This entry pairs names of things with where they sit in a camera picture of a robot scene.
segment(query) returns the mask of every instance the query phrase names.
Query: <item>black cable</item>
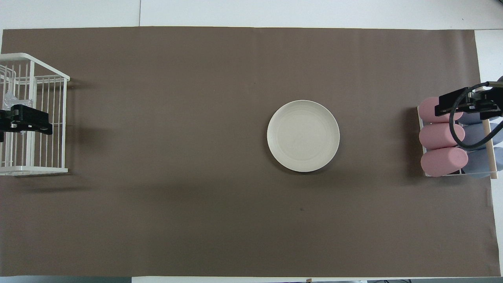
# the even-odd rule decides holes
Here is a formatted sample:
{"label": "black cable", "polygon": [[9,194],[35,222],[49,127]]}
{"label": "black cable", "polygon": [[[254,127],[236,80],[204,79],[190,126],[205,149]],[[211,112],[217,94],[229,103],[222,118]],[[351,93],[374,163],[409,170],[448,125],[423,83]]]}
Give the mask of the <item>black cable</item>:
{"label": "black cable", "polygon": [[480,87],[486,87],[488,85],[489,85],[489,82],[485,82],[485,83],[480,83],[478,85],[474,85],[471,88],[467,88],[454,101],[454,105],[452,106],[451,112],[449,113],[449,130],[451,131],[452,138],[456,141],[456,143],[459,145],[460,148],[462,148],[462,149],[464,149],[466,151],[470,151],[470,150],[474,150],[476,148],[479,148],[480,146],[482,146],[486,142],[488,142],[490,139],[492,139],[501,129],[503,129],[503,121],[502,121],[485,138],[481,139],[479,142],[474,143],[472,145],[467,145],[464,142],[462,142],[458,138],[458,135],[456,134],[456,131],[454,130],[454,114],[456,113],[456,109],[458,108],[459,103],[461,103],[461,100],[463,100],[468,95],[468,93],[470,93],[474,89],[477,89],[477,88],[480,88]]}

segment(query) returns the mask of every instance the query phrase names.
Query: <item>black mount bracket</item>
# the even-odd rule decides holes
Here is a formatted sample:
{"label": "black mount bracket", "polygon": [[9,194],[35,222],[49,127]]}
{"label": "black mount bracket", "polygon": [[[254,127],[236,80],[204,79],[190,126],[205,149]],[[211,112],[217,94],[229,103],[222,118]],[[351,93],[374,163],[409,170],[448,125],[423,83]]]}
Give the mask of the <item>black mount bracket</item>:
{"label": "black mount bracket", "polygon": [[37,131],[52,134],[49,114],[22,104],[16,104],[10,110],[0,110],[0,143],[4,141],[4,132]]}
{"label": "black mount bracket", "polygon": [[[435,106],[435,115],[441,116],[451,111],[454,101],[468,88],[462,88],[439,96],[439,104]],[[459,103],[456,112],[480,113],[480,120],[486,120],[503,115],[503,88],[471,93]]]}

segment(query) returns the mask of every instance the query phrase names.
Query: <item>wire basket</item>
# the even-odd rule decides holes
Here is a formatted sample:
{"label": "wire basket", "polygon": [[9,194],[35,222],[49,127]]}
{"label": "wire basket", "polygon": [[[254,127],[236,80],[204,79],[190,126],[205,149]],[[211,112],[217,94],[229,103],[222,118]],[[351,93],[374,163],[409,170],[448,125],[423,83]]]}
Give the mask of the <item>wire basket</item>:
{"label": "wire basket", "polygon": [[70,77],[25,53],[0,54],[2,101],[12,95],[49,114],[53,134],[5,132],[0,175],[66,173],[66,86]]}
{"label": "wire basket", "polygon": [[[430,123],[425,123],[421,119],[421,117],[419,116],[419,106],[417,107],[417,117],[419,119],[419,130],[422,130],[423,127],[425,126],[425,124],[430,124]],[[489,121],[485,120],[482,123],[483,123],[483,126],[485,128],[484,130],[490,131]],[[428,150],[423,145],[421,145],[421,147],[423,148],[423,154],[425,154]],[[487,147],[487,157],[488,157],[488,161],[489,161],[489,168],[491,168],[492,171],[477,172],[477,173],[465,173],[463,170],[458,170],[456,172],[452,172],[451,174],[447,174],[447,175],[444,175],[444,176],[476,175],[476,174],[490,173],[491,179],[497,179],[498,178],[498,172],[496,170],[496,156],[494,155],[494,147],[493,147],[492,139],[490,139],[486,143],[486,147]]]}

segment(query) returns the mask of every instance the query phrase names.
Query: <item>white table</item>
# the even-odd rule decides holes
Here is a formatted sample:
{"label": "white table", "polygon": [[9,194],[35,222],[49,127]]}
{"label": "white table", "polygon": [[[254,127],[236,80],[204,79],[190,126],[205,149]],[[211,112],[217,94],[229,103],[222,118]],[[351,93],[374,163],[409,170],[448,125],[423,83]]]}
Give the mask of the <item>white table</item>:
{"label": "white table", "polygon": [[[385,3],[372,0],[1,0],[0,13],[0,34],[3,29],[121,26],[474,29],[481,81],[494,81],[503,76],[503,4],[496,0],[387,0]],[[503,262],[503,178],[492,180],[491,186],[499,258]],[[306,279],[134,277],[133,282],[285,282]],[[316,277],[313,281],[366,279],[378,278]]]}

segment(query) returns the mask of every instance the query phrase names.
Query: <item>white plate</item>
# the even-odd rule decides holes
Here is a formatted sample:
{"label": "white plate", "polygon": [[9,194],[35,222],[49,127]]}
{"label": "white plate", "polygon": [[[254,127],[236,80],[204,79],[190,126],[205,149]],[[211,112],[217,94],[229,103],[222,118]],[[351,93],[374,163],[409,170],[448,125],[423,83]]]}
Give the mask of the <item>white plate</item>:
{"label": "white plate", "polygon": [[330,162],[340,138],[332,113],[309,100],[281,106],[267,127],[267,143],[274,158],[298,172],[314,171]]}

